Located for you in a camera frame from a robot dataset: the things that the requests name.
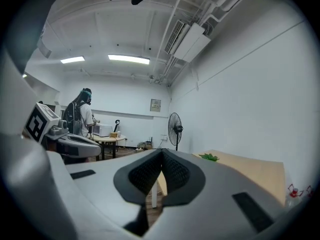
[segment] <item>standing fan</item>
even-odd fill
[[[182,131],[184,128],[182,127],[180,117],[177,113],[172,113],[169,117],[168,122],[168,135],[169,140],[172,145],[175,146],[175,150],[178,150],[178,144],[181,141]]]

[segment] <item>fluorescent light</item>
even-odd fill
[[[141,64],[149,65],[149,58],[133,57],[133,56],[124,56],[124,55],[111,55],[109,54],[109,59],[112,61],[123,61],[123,62],[135,62]]]
[[[81,56],[81,57],[75,57],[75,58],[62,59],[61,62],[63,64],[66,64],[66,63],[71,63],[71,62],[83,62],[84,60],[85,60],[85,58],[83,56]]]

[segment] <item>wooden floor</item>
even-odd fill
[[[105,159],[109,160],[112,159],[112,153],[109,152],[109,150],[106,148],[105,149]],[[116,158],[121,158],[121,157],[126,157],[135,154],[134,149],[126,149],[126,148],[118,148],[118,151],[116,152]],[[95,157],[90,157],[89,158],[90,162],[96,162]],[[159,218],[162,212],[162,198],[163,194],[160,190],[159,184],[157,184],[157,189],[158,189],[158,194],[157,194],[157,206],[156,208],[152,208],[152,196],[151,196],[151,191],[147,195],[145,199],[145,205],[146,205],[146,213],[148,217],[148,222],[149,222],[149,227],[151,227],[156,220]]]

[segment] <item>white ceiling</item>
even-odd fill
[[[52,50],[49,59],[33,58],[37,64],[59,64],[60,60],[84,56],[84,62],[63,65],[65,74],[113,75],[149,79],[165,68],[169,56],[162,51],[153,72],[161,39],[177,0],[57,0],[49,13],[44,44]],[[178,19],[189,20],[203,0],[182,0],[173,17],[163,47]],[[110,61],[108,54],[150,58],[150,65]],[[170,78],[183,66],[177,63]]]

